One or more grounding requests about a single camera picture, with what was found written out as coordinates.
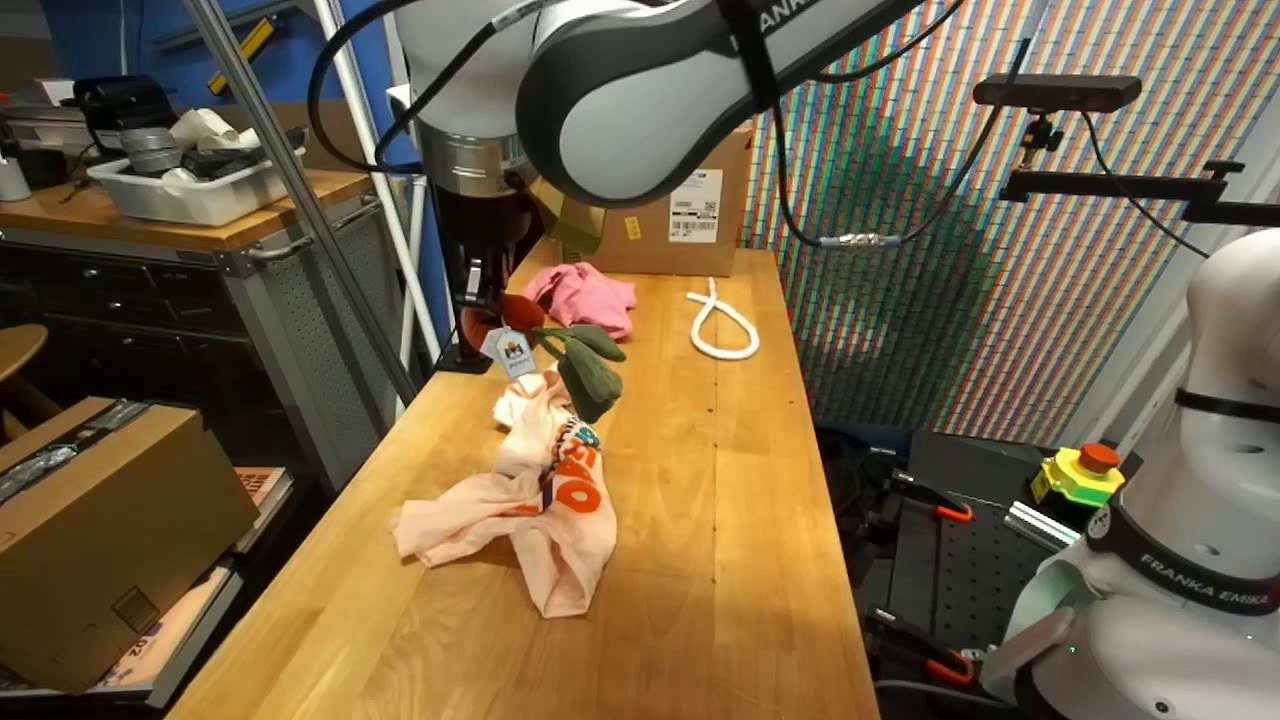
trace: drawer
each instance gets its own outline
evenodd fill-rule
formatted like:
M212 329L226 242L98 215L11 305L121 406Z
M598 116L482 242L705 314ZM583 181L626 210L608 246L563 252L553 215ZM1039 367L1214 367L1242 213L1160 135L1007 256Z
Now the drawer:
M35 260L40 260L40 256L30 252L30 249L0 249L0 285L17 285L17 282L30 285Z
M193 354L181 338L108 326L53 326L35 381L89 397L152 397L193 387Z
M173 308L157 292L85 292L85 290L40 290L45 315L72 315L98 326L145 326L145 329L173 329Z
M0 329L32 326L40 315L35 292L0 276Z
M131 260L40 252L30 260L32 285L55 292L147 292L152 276Z
M245 338L239 314L216 271L152 264L152 285L164 297L177 329Z
M296 450L288 412L245 345L189 342L203 423L235 462L282 462Z

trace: wooden table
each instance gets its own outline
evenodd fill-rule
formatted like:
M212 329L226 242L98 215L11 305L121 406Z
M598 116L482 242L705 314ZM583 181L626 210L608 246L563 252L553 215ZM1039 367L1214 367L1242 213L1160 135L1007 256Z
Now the wooden table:
M0 385L24 371L32 357L45 348L45 342L50 342L45 326L0 329Z
M541 621L510 546L397 560L392 512L500 446L506 381L436 377L177 716L875 716L774 256L720 282L766 338L748 363L693 354L686 292L705 282L627 282L627 392L599 423L621 546L583 621Z
M368 176L359 174L312 170L309 181L319 205L345 205L368 193ZM296 221L294 200L277 200L216 230L145 223L145 221L121 215L121 210L104 187L77 193L72 184L55 184L55 187L32 193L30 200L0 205L4 234L45 234L66 242L108 242L128 249L212 252L212 256L245 252L294 221Z

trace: crumpled towel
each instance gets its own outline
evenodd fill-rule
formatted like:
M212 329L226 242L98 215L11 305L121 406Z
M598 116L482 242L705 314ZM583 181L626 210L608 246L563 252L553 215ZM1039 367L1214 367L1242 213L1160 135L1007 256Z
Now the crumpled towel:
M525 297L547 308L556 326L598 326L615 345L631 338L638 290L593 264L556 264L528 282Z
M498 470L436 499L408 499L392 519L397 553L436 570L512 535L528 602L546 616L583 616L615 547L599 439L561 409L546 377L521 377L498 419L510 423Z

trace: red object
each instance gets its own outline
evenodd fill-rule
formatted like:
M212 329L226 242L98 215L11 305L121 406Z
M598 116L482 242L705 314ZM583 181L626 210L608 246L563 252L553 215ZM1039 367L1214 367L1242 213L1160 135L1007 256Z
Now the red object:
M528 297L506 297L506 326L533 338L547 326L547 314Z
M947 662L930 656L924 677L947 687L971 687L975 679L971 664L959 656L947 656Z
M971 524L971 503L963 503L963 507L932 503L932 517L945 524Z
M572 507L572 512L598 512L599 507L599 492L593 480L563 480L556 490L556 503Z
M583 480L593 480L593 470L598 470L598 451L583 446L569 446L556 464L556 472L583 475Z
M1121 451L1111 446L1080 446L1080 464L1090 472L1111 472L1121 470Z
M465 345L468 345L474 354L482 354L482 348L485 348L485 338L491 333L491 329L482 322L482 314L476 314L476 308L465 308L465 314L457 315L457 326L459 326L459 333L465 333Z

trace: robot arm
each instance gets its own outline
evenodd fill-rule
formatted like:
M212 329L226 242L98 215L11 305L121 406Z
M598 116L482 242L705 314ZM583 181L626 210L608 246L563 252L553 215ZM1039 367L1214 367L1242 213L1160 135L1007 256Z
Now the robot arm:
M776 92L797 90L922 0L482 0L402 14L418 92L490 19L500 35L421 111L428 176L506 198L533 163L587 205L672 193L741 122L768 108L720 8L766 40Z
M1023 589L983 684L1056 716L1277 716L1280 234L1202 264L1177 439Z

